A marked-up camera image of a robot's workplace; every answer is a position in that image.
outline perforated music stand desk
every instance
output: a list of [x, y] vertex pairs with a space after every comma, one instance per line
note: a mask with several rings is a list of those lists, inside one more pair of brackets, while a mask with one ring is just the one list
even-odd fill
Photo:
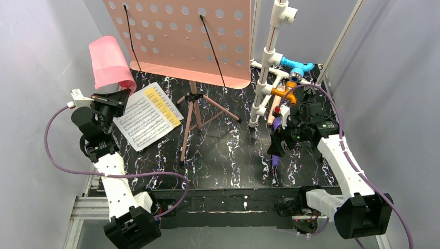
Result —
[[[225, 112], [241, 119], [206, 95], [197, 91], [196, 81], [224, 86], [210, 46], [207, 31], [200, 19], [204, 16], [213, 49], [223, 74], [225, 86], [242, 89], [249, 85], [251, 71], [250, 26], [251, 1], [248, 0], [103, 0], [129, 51], [134, 70], [166, 75], [190, 81], [191, 91], [177, 103], [189, 103], [181, 165], [184, 164], [188, 133]], [[139, 66], [131, 50], [130, 35]], [[198, 98], [207, 100], [221, 111], [203, 123]], [[190, 127], [192, 112], [197, 125]]]

